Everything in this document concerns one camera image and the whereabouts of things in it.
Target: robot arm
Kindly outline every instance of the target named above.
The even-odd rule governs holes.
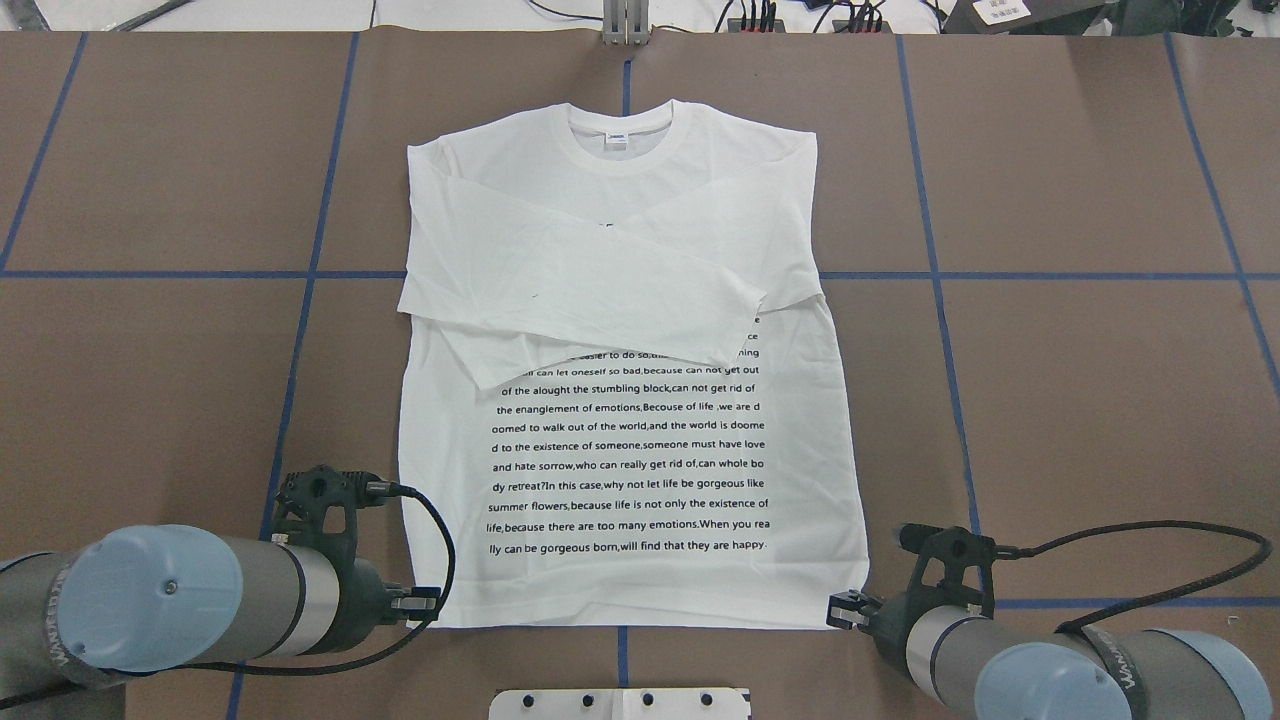
[[[443,588],[385,583],[356,556],[356,511],[396,496],[419,500],[436,520],[449,553]],[[343,529],[326,533],[333,512],[342,514]],[[179,666],[300,675],[358,667],[425,629],[452,585],[453,543],[439,512],[416,489],[371,473],[320,466],[288,475],[271,530],[273,542],[261,542],[140,525],[78,552],[0,566],[0,717],[18,705],[27,705],[24,717],[123,716],[119,691],[105,691]],[[421,624],[364,661],[236,665],[349,650],[374,626],[407,620]],[[55,696],[64,697],[45,700]]]
[[[1204,580],[1064,623],[1048,637],[993,620],[992,564],[1033,557],[1053,547],[1110,532],[1179,527],[1258,542],[1249,560]],[[904,525],[899,544],[918,555],[908,591],[888,600],[849,591],[831,596],[827,624],[859,629],[879,655],[929,697],[969,720],[1267,720],[1271,696],[1249,659],[1231,643],[1185,630],[1112,635],[1093,625],[1120,612],[1219,584],[1252,570],[1271,552],[1256,533],[1167,520],[1098,528],[1038,548],[997,546],[964,528]],[[929,561],[945,568],[937,585],[923,583]],[[975,568],[982,591],[965,587]]]

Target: metal bracket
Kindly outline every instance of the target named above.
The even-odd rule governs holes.
[[[648,45],[649,0],[604,0],[604,44]]]

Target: white label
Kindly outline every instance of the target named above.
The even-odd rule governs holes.
[[[977,0],[973,9],[978,10],[978,17],[989,26],[1029,18],[1032,14],[1023,0]]]

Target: blue tape line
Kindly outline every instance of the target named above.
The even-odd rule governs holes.
[[[618,687],[631,687],[631,670],[628,665],[627,626],[618,626]]]
[[[319,270],[316,278],[323,281],[402,281],[404,270]]]
[[[402,281],[404,270],[0,270],[13,279],[106,281]]]
[[[311,315],[311,300],[315,296],[316,275],[320,266],[320,252],[324,250],[324,231],[329,218],[329,200],[333,197],[333,178],[338,172],[338,152],[342,149],[342,131],[347,119],[347,101],[351,97],[351,78],[356,70],[356,53],[360,49],[360,33],[351,33],[351,47],[347,51],[347,72],[342,81],[342,99],[338,100],[338,119],[334,122],[333,143],[329,147],[329,168],[325,172],[324,192],[320,195],[320,214],[316,218],[316,234],[311,245],[311,264],[307,270],[307,287],[302,293],[302,309],[298,313],[298,331],[293,336],[293,355],[289,359],[289,379],[284,386],[284,406],[280,409],[280,427],[275,434],[275,454],[271,457],[271,477],[266,486],[266,500],[262,502],[262,521],[259,525],[259,539],[266,539],[271,527],[271,509],[276,488],[280,486],[280,468],[284,464],[284,438],[289,432],[293,416],[293,397],[298,387],[298,364],[302,359],[302,341],[307,334],[307,320]],[[232,683],[232,694],[227,698],[227,720],[236,720],[239,712],[239,688],[243,675],[237,673]]]
[[[964,409],[960,405],[960,383],[956,379],[955,356],[951,352],[951,328],[947,324],[946,301],[942,297],[942,273],[938,269],[938,250],[933,242],[933,218],[929,213],[929,196],[924,188],[924,163],[920,159],[920,138],[915,128],[915,108],[911,105],[911,81],[906,69],[906,46],[902,36],[895,35],[897,42],[897,69],[902,79],[902,104],[906,109],[906,129],[911,140],[911,161],[915,165],[915,192],[920,199],[920,222],[924,225],[924,245],[929,252],[929,279],[933,282],[933,305],[938,314],[938,333],[942,337],[942,359],[947,368],[947,387],[951,392],[951,418],[960,436],[960,455],[964,460],[964,484],[969,495],[969,528],[982,534],[978,519],[978,493],[973,487],[973,465],[969,461],[969,434],[964,427]]]
[[[3,278],[14,279],[102,279],[102,281],[252,281],[307,278],[306,270],[5,270]]]
[[[227,698],[227,720],[236,720],[236,715],[239,712],[239,694],[242,689],[244,689],[244,675],[236,673],[232,676],[232,694]]]
[[[58,101],[54,102],[54,111],[49,115],[49,124],[45,127],[45,137],[40,140],[40,147],[36,150],[36,159],[31,163],[31,173],[27,174],[27,184],[22,188],[22,197],[18,200],[18,209],[14,211],[13,222],[9,224],[9,234],[4,238],[4,249],[0,250],[0,270],[4,270],[5,265],[9,263],[9,254],[13,252],[13,243],[18,240],[18,228],[22,227],[22,217],[27,214],[27,202],[31,201],[31,195],[36,190],[36,177],[40,174],[40,167],[45,164],[45,152],[49,151],[49,143],[54,140],[54,128],[58,127],[58,119],[63,115],[63,105],[67,104],[67,95],[70,94],[72,81],[76,79],[76,69],[79,68],[79,60],[84,55],[84,45],[88,42],[88,33],[82,32],[79,42],[76,44],[76,54],[72,55],[72,64],[67,68],[67,77],[63,79],[63,90],[58,94]]]
[[[402,281],[404,270],[0,270],[0,278],[13,279],[175,279],[175,281]],[[932,281],[934,274],[920,270],[827,270],[824,281]],[[943,281],[1236,281],[1234,273],[1037,273],[960,270],[937,273]],[[1245,273],[1251,281],[1280,281],[1280,273]]]
[[[824,281],[1234,281],[1234,273],[1041,273],[984,270],[855,270],[823,272]]]
[[[909,270],[861,270],[818,273],[818,278],[824,281],[928,281],[933,279],[933,275]]]
[[[997,610],[1070,610],[1107,607],[1128,597],[1064,597],[997,600]],[[1280,597],[1178,597],[1153,607],[1280,607]]]
[[[1231,273],[1005,273],[952,270],[945,281],[1234,281]]]
[[[1231,256],[1231,266],[1235,268],[1235,277],[1240,283],[1244,304],[1249,309],[1249,320],[1253,323],[1253,334],[1257,337],[1258,346],[1262,350],[1262,360],[1266,363],[1267,373],[1271,375],[1271,389],[1275,392],[1276,400],[1280,400],[1280,370],[1276,369],[1276,359],[1271,354],[1271,343],[1267,341],[1267,333],[1262,328],[1258,307],[1253,302],[1253,292],[1249,290],[1249,281],[1244,274],[1244,264],[1240,261],[1240,252],[1236,250],[1235,238],[1231,236],[1231,225],[1226,222],[1226,213],[1222,211],[1222,200],[1217,195],[1213,173],[1208,169],[1208,159],[1204,158],[1204,149],[1201,146],[1199,133],[1196,131],[1196,120],[1192,119],[1192,108],[1187,102],[1187,90],[1183,87],[1183,73],[1178,68],[1178,53],[1174,51],[1174,36],[1167,32],[1165,33],[1165,53],[1169,55],[1169,69],[1174,74],[1174,87],[1178,90],[1178,104],[1183,109],[1187,135],[1190,136],[1196,160],[1199,163],[1201,174],[1204,176],[1204,187],[1208,190],[1208,199],[1213,202],[1213,214],[1217,215],[1217,227],[1222,231],[1222,241],[1226,242],[1226,251]]]
[[[622,63],[622,117],[631,114],[631,58]]]

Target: neckline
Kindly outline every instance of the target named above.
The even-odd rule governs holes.
[[[556,110],[554,113],[549,113],[550,129],[561,150],[575,164],[600,174],[625,176],[653,168],[669,158],[689,133],[689,108],[677,100],[668,100],[637,115],[621,118],[582,110],[568,102],[557,105]],[[599,133],[630,133],[654,131],[662,127],[668,128],[667,135],[658,141],[658,145],[653,150],[627,160],[607,160],[593,155],[579,145],[577,138],[573,137],[573,128],[584,128]]]

